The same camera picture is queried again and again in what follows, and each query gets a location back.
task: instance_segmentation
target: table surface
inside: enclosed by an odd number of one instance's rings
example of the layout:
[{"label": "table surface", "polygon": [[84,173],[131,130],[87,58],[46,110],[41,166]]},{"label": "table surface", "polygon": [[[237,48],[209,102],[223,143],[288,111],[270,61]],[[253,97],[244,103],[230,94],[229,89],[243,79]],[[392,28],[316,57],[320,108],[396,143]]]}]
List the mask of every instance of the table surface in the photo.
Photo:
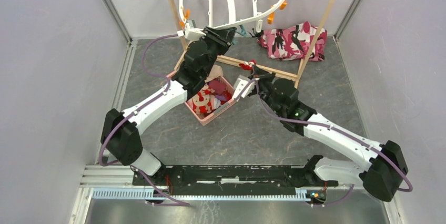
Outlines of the table surface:
[{"label": "table surface", "polygon": [[[163,79],[143,71],[141,54],[150,40],[139,40],[124,95],[122,109],[131,107],[159,90]],[[164,39],[148,50],[145,64],[161,74],[172,72],[182,47],[179,39]],[[226,56],[297,73],[299,60],[278,61],[267,57],[254,38],[237,38]],[[358,108],[332,38],[325,47],[326,60],[308,62],[299,84],[299,99],[332,122],[364,135]],[[232,84],[247,71],[222,63],[224,77]],[[206,126],[185,105],[179,105],[154,122],[141,136],[143,146],[167,165],[175,164],[271,164],[303,165],[313,155],[347,160],[315,140],[287,131],[261,107],[257,97],[242,99]]]}]

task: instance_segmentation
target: pink basket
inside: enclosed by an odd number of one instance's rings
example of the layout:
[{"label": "pink basket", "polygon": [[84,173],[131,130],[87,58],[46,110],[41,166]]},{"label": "pink basket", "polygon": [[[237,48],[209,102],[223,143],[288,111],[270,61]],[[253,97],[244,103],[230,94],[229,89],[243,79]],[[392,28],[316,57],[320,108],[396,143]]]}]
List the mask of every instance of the pink basket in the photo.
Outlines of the pink basket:
[{"label": "pink basket", "polygon": [[[167,77],[172,77],[175,74],[175,72],[170,73],[169,75],[167,75]],[[226,84],[226,91],[228,91],[231,95],[234,95],[234,87],[223,77],[218,77],[216,78],[216,80],[223,82]],[[202,114],[197,115],[194,110],[192,109],[192,100],[188,100],[186,102],[184,102],[184,104],[189,108],[190,112],[197,118],[197,120],[203,125],[205,126],[206,124],[208,124],[209,122],[211,122],[213,119],[217,118],[221,113],[223,113],[224,111],[226,111],[226,109],[230,108],[231,106],[233,106],[235,104],[235,100],[234,99],[230,99],[229,101],[227,101],[226,103],[224,103],[223,105],[221,105],[219,108],[217,108],[215,111],[213,111],[212,113],[210,113],[209,115],[207,115],[206,117]]]}]

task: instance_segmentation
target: gray floor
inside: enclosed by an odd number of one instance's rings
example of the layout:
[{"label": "gray floor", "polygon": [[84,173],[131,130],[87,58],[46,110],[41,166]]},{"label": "gray floor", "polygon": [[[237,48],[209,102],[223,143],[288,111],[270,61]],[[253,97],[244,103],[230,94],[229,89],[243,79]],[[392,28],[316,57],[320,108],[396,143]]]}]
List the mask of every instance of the gray floor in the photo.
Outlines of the gray floor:
[{"label": "gray floor", "polygon": [[[345,193],[329,191],[328,200],[339,199]],[[306,203],[296,201],[189,202],[190,207],[152,207],[142,200],[93,199],[86,223],[389,223],[382,203],[361,191],[353,191],[342,204],[313,209]]]},{"label": "gray floor", "polygon": [[[131,67],[122,108],[133,106],[162,87],[164,81],[147,75],[141,54],[148,40],[140,40]],[[146,66],[168,74],[182,48],[178,39],[156,42],[148,51]],[[296,72],[299,61],[267,58],[253,38],[239,38],[227,56]],[[309,62],[299,85],[299,99],[336,124],[359,135],[364,134],[358,109],[338,49],[329,39],[324,62]],[[234,83],[247,71],[225,64],[224,77]],[[288,132],[260,107],[257,97],[245,98],[219,118],[202,126],[185,105],[177,106],[151,125],[142,135],[144,148],[165,164],[284,164],[302,165],[313,155],[346,158],[327,146]]]}]

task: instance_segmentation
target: teal clothespin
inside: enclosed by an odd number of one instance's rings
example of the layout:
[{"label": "teal clothespin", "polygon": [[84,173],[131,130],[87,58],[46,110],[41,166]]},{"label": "teal clothespin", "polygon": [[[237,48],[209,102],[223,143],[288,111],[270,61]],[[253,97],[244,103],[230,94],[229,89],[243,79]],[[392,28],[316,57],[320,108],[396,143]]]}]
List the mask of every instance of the teal clothespin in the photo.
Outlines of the teal clothespin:
[{"label": "teal clothespin", "polygon": [[243,25],[240,25],[240,29],[241,29],[241,31],[236,30],[237,34],[240,34],[240,36],[243,36],[243,37],[247,37],[248,34],[246,33],[245,27],[243,27]]}]

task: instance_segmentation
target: pink camouflage cloth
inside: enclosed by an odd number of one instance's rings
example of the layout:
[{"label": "pink camouflage cloth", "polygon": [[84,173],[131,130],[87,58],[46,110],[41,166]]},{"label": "pink camouflage cloth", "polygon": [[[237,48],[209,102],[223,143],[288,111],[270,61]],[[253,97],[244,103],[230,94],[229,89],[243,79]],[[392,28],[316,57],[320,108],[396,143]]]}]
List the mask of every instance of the pink camouflage cloth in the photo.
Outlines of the pink camouflage cloth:
[{"label": "pink camouflage cloth", "polygon": [[[293,60],[305,57],[317,27],[309,22],[287,29],[263,30],[256,34],[257,42],[268,49],[268,57],[278,60]],[[327,31],[323,28],[318,37],[310,61],[323,61],[323,49],[327,42]]]}]

